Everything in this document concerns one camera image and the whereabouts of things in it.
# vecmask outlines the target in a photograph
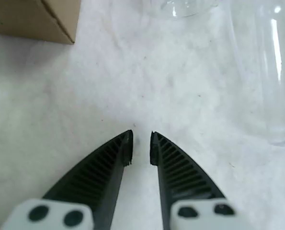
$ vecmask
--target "white fabric surface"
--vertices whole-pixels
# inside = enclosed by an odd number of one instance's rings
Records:
[[[0,35],[0,225],[133,129],[113,230],[162,228],[152,130],[203,167],[257,230],[285,230],[285,148],[264,138],[261,84],[254,68],[240,79],[224,15],[218,5],[169,21],[140,0],[83,0],[73,46]]]

